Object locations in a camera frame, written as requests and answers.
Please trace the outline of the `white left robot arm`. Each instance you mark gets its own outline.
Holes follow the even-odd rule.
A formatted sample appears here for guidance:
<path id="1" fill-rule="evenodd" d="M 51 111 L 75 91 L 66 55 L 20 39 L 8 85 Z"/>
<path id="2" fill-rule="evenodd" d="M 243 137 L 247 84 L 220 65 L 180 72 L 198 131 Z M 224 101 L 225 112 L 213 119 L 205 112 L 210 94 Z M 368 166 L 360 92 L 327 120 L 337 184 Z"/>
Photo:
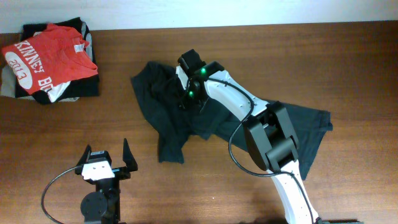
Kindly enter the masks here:
<path id="1" fill-rule="evenodd" d="M 76 175 L 95 186 L 95 191 L 87 194 L 81 201 L 80 211 L 85 223 L 116 224 L 120 218 L 119 182 L 131 178 L 131 172 L 138 170 L 127 139 L 123 141 L 122 167 L 112 168 L 108 151 L 93 152 L 87 146 L 77 162 Z"/>

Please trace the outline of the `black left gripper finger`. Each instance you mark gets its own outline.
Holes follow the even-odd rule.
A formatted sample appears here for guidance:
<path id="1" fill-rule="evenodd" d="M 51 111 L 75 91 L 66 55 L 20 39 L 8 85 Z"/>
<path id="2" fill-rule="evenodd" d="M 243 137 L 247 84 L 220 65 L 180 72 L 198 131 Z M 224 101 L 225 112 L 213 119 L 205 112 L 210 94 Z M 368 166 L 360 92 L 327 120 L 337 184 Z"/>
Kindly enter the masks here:
<path id="1" fill-rule="evenodd" d="M 134 172 L 138 170 L 138 165 L 137 162 L 132 155 L 132 152 L 130 150 L 128 141 L 126 138 L 124 138 L 123 141 L 123 162 L 126 164 L 126 167 L 129 172 Z"/>
<path id="2" fill-rule="evenodd" d="M 79 161 L 77 162 L 76 166 L 83 166 L 89 159 L 90 154 L 91 154 L 91 146 L 88 144 L 83 152 L 83 155 L 80 157 Z"/>

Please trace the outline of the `dark green t-shirt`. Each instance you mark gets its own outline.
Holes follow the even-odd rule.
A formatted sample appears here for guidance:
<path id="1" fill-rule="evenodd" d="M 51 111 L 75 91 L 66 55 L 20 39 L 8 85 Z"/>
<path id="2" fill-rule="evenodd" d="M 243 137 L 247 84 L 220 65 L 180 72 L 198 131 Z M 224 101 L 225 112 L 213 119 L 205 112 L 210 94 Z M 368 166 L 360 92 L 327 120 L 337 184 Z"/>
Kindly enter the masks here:
<path id="1" fill-rule="evenodd" d="M 131 83 L 144 118 L 159 134 L 159 162 L 182 164 L 183 146 L 193 135 L 204 140 L 215 135 L 247 149 L 239 119 L 218 101 L 209 99 L 199 110 L 180 107 L 183 90 L 174 67 L 147 62 Z M 324 135 L 333 130 L 331 113 L 291 104 L 285 107 L 300 143 L 300 174 L 306 179 Z"/>

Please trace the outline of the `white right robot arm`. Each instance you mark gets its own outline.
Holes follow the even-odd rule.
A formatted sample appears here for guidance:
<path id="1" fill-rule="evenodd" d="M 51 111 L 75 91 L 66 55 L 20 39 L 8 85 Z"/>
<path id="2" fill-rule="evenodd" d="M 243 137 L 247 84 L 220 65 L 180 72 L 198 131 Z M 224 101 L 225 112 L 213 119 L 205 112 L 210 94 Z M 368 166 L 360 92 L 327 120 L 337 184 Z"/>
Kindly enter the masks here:
<path id="1" fill-rule="evenodd" d="M 312 206 L 299 171 L 299 139 L 286 107 L 269 103 L 238 84 L 218 62 L 206 63 L 191 49 L 178 58 L 176 74 L 184 95 L 182 106 L 203 106 L 209 99 L 221 103 L 239 121 L 248 153 L 260 168 L 256 177 L 270 177 L 282 201 L 287 223 L 321 223 Z"/>

